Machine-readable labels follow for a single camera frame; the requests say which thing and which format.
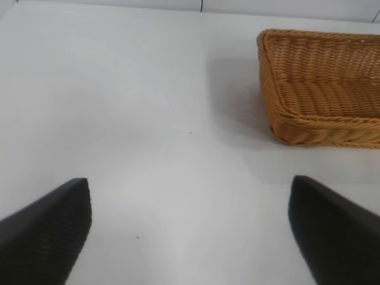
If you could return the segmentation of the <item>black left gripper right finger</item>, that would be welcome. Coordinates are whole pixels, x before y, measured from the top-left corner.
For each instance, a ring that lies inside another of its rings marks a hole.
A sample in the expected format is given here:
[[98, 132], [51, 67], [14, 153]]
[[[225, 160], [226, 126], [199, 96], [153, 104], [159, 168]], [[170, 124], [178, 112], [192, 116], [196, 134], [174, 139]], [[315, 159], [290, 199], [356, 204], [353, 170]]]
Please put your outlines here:
[[307, 176], [295, 176], [290, 228], [317, 284], [379, 284], [379, 216]]

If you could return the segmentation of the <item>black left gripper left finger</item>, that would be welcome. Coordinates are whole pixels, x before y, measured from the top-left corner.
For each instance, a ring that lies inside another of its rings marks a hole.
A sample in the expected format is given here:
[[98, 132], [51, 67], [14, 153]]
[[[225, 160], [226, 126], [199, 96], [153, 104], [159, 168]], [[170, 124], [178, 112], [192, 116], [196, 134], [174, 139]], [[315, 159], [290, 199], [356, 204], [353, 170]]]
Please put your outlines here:
[[88, 180], [75, 178], [1, 220], [1, 284], [65, 284], [92, 222]]

